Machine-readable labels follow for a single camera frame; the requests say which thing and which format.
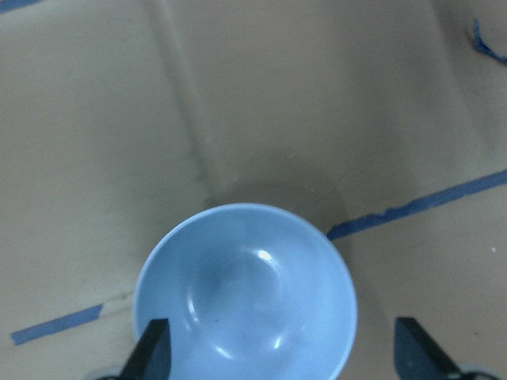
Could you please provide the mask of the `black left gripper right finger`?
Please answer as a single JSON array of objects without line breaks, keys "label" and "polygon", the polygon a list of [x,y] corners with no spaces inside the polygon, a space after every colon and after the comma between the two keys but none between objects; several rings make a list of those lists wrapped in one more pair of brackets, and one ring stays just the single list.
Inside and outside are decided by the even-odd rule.
[{"label": "black left gripper right finger", "polygon": [[463,372],[413,317],[397,317],[394,367],[399,379],[461,379]]}]

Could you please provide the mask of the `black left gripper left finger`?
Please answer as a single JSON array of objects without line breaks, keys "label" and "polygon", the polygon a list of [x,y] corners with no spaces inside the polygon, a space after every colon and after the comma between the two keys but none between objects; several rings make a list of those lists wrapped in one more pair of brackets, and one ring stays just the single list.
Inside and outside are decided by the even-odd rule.
[{"label": "black left gripper left finger", "polygon": [[171,371],[170,323],[153,319],[122,368],[118,379],[167,380]]}]

